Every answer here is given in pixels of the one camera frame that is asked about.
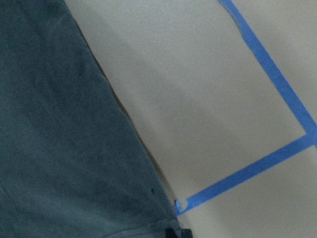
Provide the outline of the black printed t-shirt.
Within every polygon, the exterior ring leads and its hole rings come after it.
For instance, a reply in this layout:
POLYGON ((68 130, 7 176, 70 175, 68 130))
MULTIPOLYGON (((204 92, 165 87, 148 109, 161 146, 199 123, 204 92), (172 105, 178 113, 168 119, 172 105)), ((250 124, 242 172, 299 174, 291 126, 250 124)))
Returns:
POLYGON ((0 235, 192 236, 62 0, 0 3, 0 235))

